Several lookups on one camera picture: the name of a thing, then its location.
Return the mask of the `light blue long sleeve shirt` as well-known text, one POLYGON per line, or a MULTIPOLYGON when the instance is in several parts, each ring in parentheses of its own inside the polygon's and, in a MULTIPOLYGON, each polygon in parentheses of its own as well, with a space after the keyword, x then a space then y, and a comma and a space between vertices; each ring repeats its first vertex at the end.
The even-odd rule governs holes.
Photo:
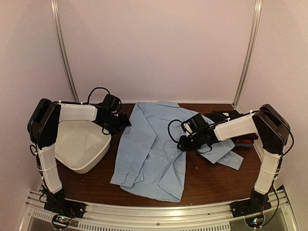
POLYGON ((136 103, 131 127, 120 138, 110 183, 138 196, 179 203, 186 152, 175 142, 184 135, 180 122, 196 114, 177 103, 136 103))

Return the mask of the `white plastic tub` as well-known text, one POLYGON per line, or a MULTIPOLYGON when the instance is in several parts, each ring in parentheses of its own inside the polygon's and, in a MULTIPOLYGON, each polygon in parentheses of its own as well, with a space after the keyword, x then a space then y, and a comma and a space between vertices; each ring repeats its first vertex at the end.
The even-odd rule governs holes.
POLYGON ((90 121, 64 121, 59 124, 55 157, 70 170, 85 174, 108 152, 109 132, 90 121))

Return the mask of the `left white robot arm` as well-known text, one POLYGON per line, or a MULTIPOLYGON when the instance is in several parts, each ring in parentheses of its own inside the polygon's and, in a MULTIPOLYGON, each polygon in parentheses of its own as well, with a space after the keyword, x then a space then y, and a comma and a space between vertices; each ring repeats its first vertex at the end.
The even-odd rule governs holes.
POLYGON ((112 94, 106 94, 100 103, 40 99, 28 122, 27 131, 37 149, 40 174, 50 193, 58 193, 63 188, 55 158, 59 124, 64 121, 89 121, 102 127, 104 135, 115 135, 131 126, 128 115, 120 111, 121 107, 121 100, 112 94))

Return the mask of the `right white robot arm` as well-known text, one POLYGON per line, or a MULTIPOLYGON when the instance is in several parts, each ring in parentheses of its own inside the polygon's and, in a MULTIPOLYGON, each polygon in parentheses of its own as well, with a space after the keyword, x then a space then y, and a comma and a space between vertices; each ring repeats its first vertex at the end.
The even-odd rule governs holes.
POLYGON ((177 148, 182 151, 198 151, 203 145, 213 144, 243 135, 256 134, 262 143, 263 161, 253 192, 247 201, 247 209, 257 212, 265 205, 266 195, 277 178, 283 157, 287 154, 285 146, 293 135, 286 120, 270 105, 264 104, 258 110, 250 111, 235 118, 209 124, 201 114, 181 123, 182 135, 177 148))

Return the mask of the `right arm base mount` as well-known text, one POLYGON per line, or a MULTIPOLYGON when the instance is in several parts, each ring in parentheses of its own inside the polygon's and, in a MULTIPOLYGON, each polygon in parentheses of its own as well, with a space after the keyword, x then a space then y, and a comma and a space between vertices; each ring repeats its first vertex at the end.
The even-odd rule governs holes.
POLYGON ((271 204, 268 194, 260 194, 252 190, 248 199, 232 202, 230 207, 233 217, 237 218, 254 213, 261 213, 266 209, 270 209, 271 204))

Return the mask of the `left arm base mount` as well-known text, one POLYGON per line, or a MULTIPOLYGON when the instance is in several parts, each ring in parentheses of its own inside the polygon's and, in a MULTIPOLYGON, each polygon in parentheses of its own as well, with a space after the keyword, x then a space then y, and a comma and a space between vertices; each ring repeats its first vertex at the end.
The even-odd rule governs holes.
POLYGON ((83 218, 86 204, 66 199, 64 191, 47 194, 44 209, 70 218, 83 218))

